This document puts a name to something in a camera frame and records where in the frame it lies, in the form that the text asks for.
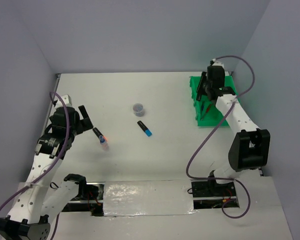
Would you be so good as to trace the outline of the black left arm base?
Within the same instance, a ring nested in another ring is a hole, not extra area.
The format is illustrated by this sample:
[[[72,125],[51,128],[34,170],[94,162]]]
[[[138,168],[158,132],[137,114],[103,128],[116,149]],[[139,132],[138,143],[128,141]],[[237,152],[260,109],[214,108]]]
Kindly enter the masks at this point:
[[[103,217],[104,182],[88,182],[86,194],[74,197],[63,208],[63,213],[88,213],[93,217]]]

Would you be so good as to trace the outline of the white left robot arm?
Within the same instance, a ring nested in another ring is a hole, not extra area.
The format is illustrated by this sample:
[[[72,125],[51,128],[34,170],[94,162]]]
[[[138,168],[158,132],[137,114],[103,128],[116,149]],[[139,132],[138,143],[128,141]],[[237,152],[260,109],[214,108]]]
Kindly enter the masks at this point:
[[[0,235],[6,240],[46,240],[51,224],[74,198],[88,195],[86,178],[70,173],[50,196],[46,194],[77,135],[93,128],[84,105],[57,106],[50,116],[50,125],[38,139],[33,164],[16,202],[5,217],[0,217]]]

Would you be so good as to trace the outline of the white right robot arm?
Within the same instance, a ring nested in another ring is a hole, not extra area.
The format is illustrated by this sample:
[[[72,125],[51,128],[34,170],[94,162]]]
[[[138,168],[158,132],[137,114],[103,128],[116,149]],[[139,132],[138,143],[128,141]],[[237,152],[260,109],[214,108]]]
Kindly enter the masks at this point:
[[[208,182],[207,190],[213,196],[220,195],[225,184],[242,173],[265,166],[271,139],[270,132],[259,128],[247,115],[234,89],[225,85],[225,78],[224,64],[212,60],[197,88],[197,93],[206,96],[222,114],[234,134],[227,160],[210,173],[214,179]]]

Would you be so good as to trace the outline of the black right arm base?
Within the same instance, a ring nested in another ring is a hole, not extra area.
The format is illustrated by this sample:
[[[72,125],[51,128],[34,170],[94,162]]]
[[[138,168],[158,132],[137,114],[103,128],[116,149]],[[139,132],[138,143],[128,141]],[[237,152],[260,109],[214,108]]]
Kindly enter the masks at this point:
[[[192,195],[195,210],[238,208],[237,193],[233,182],[218,184],[215,180],[192,181],[187,193]]]

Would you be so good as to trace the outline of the red ballpoint pen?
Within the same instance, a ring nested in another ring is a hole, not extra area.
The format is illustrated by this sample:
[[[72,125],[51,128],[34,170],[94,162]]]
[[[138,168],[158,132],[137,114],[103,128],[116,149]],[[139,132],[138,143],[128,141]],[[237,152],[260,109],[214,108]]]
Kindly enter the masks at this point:
[[[201,115],[201,117],[200,117],[200,120],[201,120],[201,121],[202,121],[202,120],[205,118],[205,116],[208,114],[208,112],[210,111],[211,107],[212,107],[212,105],[209,104],[208,107],[206,108],[206,110],[204,111],[204,113],[203,113],[203,114]]]

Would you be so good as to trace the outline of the blue ballpoint pen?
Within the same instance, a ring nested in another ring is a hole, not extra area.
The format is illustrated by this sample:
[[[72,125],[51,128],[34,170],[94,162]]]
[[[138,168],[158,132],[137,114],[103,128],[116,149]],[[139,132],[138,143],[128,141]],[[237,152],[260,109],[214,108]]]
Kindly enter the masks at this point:
[[[202,116],[203,113],[204,113],[204,109],[205,109],[205,103],[202,103],[201,108],[200,108],[200,110],[201,110],[200,115],[201,115],[201,116]]]

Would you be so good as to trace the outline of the orange cap black highlighter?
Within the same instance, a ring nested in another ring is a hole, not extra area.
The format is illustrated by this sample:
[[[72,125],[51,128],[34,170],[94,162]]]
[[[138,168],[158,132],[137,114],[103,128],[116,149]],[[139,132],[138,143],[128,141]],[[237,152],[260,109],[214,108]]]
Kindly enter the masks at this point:
[[[96,127],[94,127],[92,129],[92,131],[94,132],[94,134],[99,138],[100,136],[102,136],[104,138],[104,140],[107,142],[107,138],[101,133],[100,130],[98,130]]]

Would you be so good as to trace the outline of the blue cap black highlighter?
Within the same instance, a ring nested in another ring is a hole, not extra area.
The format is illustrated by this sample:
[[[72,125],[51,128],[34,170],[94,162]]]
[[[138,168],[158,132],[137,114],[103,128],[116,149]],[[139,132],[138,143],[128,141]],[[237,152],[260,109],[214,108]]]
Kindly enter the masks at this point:
[[[152,132],[148,129],[148,127],[141,120],[139,120],[137,122],[137,124],[148,137],[150,137],[152,135]]]

